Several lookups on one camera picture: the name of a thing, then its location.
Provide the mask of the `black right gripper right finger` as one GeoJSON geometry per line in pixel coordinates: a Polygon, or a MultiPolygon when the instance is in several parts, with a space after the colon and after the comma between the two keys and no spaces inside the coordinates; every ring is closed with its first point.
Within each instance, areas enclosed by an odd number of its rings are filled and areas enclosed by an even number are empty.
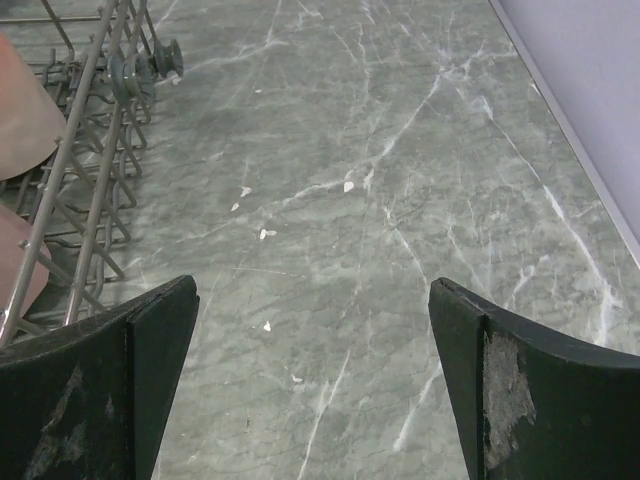
{"type": "Polygon", "coordinates": [[[637,356],[447,278],[432,282],[429,314],[470,478],[638,478],[637,356]]]}

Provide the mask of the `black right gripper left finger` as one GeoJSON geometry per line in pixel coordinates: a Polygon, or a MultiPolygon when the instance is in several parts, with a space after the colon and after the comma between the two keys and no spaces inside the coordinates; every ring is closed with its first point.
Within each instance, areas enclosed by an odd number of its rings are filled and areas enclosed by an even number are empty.
{"type": "Polygon", "coordinates": [[[2,349],[2,478],[151,478],[199,302],[179,276],[2,349]]]}

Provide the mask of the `salmon pink patterned mug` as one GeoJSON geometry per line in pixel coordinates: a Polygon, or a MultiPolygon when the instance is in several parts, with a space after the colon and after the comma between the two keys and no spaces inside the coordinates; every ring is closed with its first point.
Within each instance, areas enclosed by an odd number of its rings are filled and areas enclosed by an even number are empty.
{"type": "Polygon", "coordinates": [[[1,178],[40,165],[58,148],[66,120],[6,35],[1,36],[1,178]]]}

